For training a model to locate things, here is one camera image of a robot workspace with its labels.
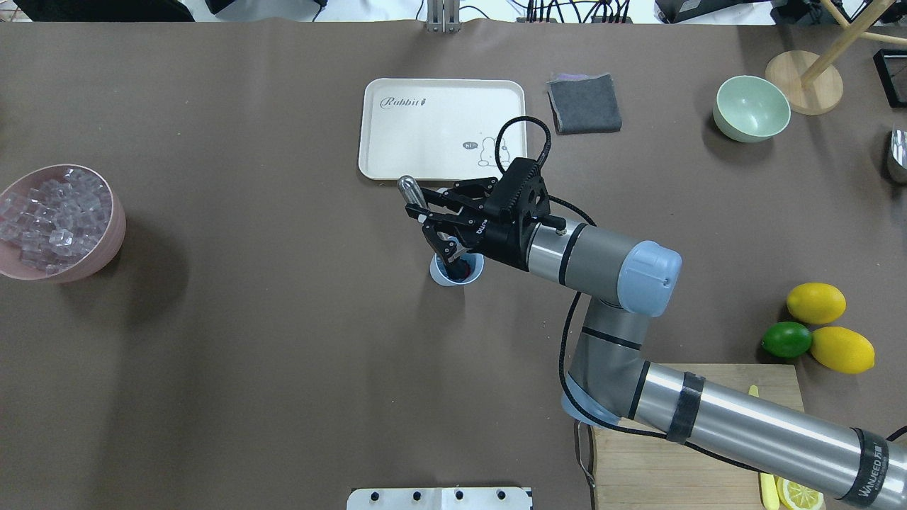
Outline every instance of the wooden base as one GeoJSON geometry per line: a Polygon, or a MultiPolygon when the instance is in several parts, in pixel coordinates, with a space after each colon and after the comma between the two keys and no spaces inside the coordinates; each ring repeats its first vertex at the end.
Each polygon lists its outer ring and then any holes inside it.
{"type": "MultiPolygon", "coordinates": [[[[667,365],[803,411],[792,365],[667,365]]],[[[646,428],[622,419],[624,427],[646,428]]],[[[756,473],[664,439],[594,429],[595,501],[604,510],[764,510],[756,473]]]]}
{"type": "Polygon", "coordinates": [[[791,110],[797,113],[820,115],[831,112],[844,95],[844,82],[832,65],[803,87],[800,76],[818,58],[817,54],[794,50],[773,58],[766,67],[766,80],[781,89],[791,104],[791,110]]]}

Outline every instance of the white tray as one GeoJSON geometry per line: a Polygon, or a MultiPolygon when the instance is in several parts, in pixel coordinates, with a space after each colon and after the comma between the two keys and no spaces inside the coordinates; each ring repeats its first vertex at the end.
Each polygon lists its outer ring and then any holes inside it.
{"type": "MultiPolygon", "coordinates": [[[[525,115],[522,87],[504,80],[379,78],[366,87],[359,171],[369,179],[459,181],[500,175],[494,138],[525,115]]],[[[504,168],[526,156],[526,126],[508,128],[504,168]]]]}

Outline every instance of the yellow knife handle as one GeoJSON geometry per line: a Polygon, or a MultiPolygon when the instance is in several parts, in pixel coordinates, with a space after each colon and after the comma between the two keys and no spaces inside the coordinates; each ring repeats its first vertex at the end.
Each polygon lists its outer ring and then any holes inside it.
{"type": "MultiPolygon", "coordinates": [[[[749,394],[759,396],[759,388],[755,385],[749,387],[749,394]]],[[[759,492],[762,495],[762,506],[766,510],[778,510],[781,501],[778,499],[778,488],[775,486],[775,477],[768,473],[759,473],[759,492]]]]}

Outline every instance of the bowl of ice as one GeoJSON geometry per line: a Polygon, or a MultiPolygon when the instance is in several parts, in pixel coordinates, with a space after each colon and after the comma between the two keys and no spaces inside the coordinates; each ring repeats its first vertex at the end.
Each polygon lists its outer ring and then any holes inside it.
{"type": "Polygon", "coordinates": [[[0,274],[65,283],[107,265],[122,246],[126,216],[97,172],[58,164],[0,194],[0,274]]]}

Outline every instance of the lemon slice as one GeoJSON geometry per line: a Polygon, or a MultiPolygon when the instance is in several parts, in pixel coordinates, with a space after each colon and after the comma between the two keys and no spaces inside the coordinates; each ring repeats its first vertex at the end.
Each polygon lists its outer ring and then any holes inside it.
{"type": "Polygon", "coordinates": [[[791,510],[819,510],[824,501],[821,492],[784,478],[778,478],[778,495],[791,510]]]}

